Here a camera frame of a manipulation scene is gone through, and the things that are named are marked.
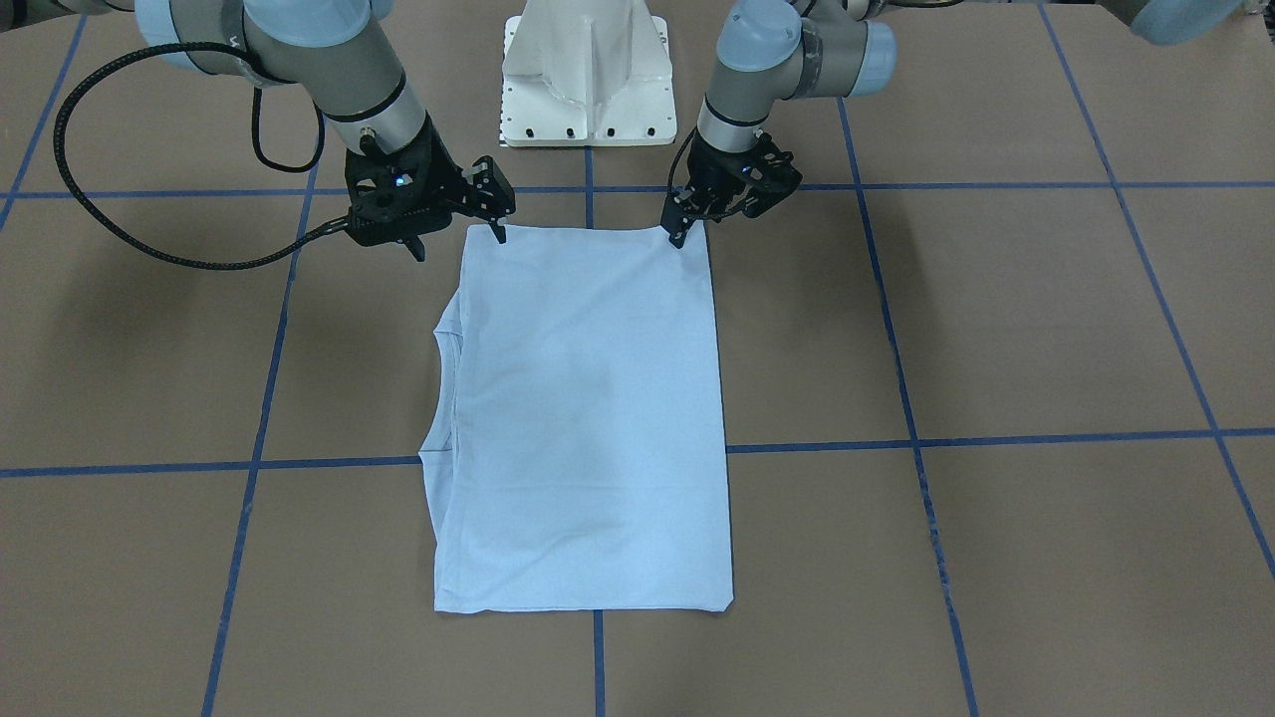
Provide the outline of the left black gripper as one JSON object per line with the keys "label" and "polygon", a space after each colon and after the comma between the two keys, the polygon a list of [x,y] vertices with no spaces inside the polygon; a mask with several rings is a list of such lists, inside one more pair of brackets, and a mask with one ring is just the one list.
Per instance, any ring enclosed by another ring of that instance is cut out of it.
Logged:
{"label": "left black gripper", "polygon": [[682,249],[700,221],[723,221],[738,213],[756,218],[798,189],[803,176],[793,166],[794,154],[782,151],[769,131],[760,131],[756,139],[752,148],[729,153],[714,148],[696,129],[691,131],[672,165],[678,168],[688,153],[688,180],[663,203],[669,245]]}

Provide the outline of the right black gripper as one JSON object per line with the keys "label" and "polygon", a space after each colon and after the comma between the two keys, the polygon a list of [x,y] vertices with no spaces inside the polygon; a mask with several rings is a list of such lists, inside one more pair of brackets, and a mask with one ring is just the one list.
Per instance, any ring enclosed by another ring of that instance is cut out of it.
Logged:
{"label": "right black gripper", "polygon": [[357,151],[346,153],[346,233],[356,244],[402,244],[414,262],[425,263],[419,236],[448,228],[460,212],[487,223],[500,245],[507,241],[504,222],[516,212],[516,195],[492,154],[462,171],[432,117],[402,149],[382,151],[377,139],[372,128],[363,128]]}

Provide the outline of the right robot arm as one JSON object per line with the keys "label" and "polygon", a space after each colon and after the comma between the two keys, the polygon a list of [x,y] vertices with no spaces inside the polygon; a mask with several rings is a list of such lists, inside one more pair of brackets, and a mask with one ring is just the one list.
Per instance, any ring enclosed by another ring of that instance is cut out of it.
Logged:
{"label": "right robot arm", "polygon": [[131,1],[150,46],[178,68],[244,77],[259,88],[300,85],[346,143],[346,218],[325,226],[365,248],[422,239],[456,214],[483,221],[497,242],[516,208],[492,157],[463,168],[450,157],[380,27],[388,1]]}

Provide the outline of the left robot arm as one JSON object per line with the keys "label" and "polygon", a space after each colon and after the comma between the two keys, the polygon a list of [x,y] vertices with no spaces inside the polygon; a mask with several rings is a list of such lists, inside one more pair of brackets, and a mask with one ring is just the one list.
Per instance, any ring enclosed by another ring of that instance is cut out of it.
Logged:
{"label": "left robot arm", "polygon": [[[965,1],[734,1],[720,27],[715,68],[695,126],[674,152],[666,174],[659,228],[682,249],[692,233],[706,233],[743,216],[755,219],[802,188],[792,151],[782,151],[765,122],[776,102],[844,100],[878,94],[895,77],[896,34],[873,18],[895,9],[946,9]],[[1094,1],[1135,37],[1153,46],[1187,43],[1230,17],[1257,14],[1272,1]],[[856,191],[862,233],[873,248],[873,219],[866,194],[965,189],[1096,189],[1102,182],[863,182],[841,126],[853,182],[820,189]],[[687,168],[683,185],[674,174]]]}

